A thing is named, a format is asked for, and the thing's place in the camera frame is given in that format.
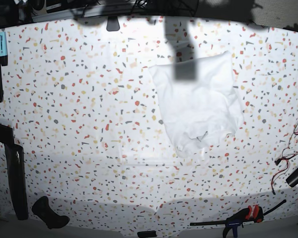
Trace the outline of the white T-shirt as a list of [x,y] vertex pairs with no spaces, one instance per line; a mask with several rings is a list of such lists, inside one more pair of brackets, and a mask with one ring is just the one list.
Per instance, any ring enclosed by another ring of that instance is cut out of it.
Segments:
[[244,121],[232,57],[222,54],[149,68],[167,136],[181,158],[235,135]]

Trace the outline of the terrazzo patterned table cloth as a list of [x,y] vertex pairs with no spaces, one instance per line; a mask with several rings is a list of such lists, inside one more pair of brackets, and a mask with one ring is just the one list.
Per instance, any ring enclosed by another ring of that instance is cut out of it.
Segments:
[[[270,181],[296,152],[298,33],[188,17],[58,20],[4,29],[0,123],[24,149],[28,205],[41,196],[70,226],[171,237],[191,222],[286,203],[265,222],[298,214],[298,185]],[[229,51],[244,121],[192,158],[169,141],[148,68]]]

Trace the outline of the black clip at table edge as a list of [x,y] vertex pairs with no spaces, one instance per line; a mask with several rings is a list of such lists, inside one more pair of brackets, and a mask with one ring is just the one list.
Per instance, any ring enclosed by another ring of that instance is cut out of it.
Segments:
[[117,16],[108,17],[106,30],[108,32],[115,32],[120,30],[120,24]]

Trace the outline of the small black rectangular device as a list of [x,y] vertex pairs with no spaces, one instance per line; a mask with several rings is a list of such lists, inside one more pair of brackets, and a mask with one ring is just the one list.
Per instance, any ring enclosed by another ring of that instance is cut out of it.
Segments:
[[138,238],[155,238],[157,237],[156,231],[142,231],[137,233]]

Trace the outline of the black and orange bar clamp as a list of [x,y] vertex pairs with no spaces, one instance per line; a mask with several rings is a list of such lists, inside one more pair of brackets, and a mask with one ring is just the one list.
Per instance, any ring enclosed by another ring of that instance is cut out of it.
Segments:
[[253,222],[253,223],[261,223],[264,220],[265,215],[268,215],[275,211],[277,208],[282,206],[286,203],[286,200],[284,199],[282,202],[277,204],[272,209],[269,209],[266,212],[263,212],[263,209],[259,205],[255,205],[254,208],[251,206],[248,206],[247,208],[244,208],[234,215],[230,216],[229,218],[225,220],[219,220],[219,221],[210,221],[210,222],[191,222],[189,226],[216,226],[216,225],[225,225],[223,230],[223,238],[226,238],[229,231],[232,231],[233,237],[238,237],[238,227],[244,225],[246,222]]

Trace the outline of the light blue highlighter pen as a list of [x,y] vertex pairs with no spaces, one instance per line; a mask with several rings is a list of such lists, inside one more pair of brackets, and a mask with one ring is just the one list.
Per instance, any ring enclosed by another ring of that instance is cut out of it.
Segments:
[[4,31],[0,32],[0,63],[2,66],[8,65],[7,40]]

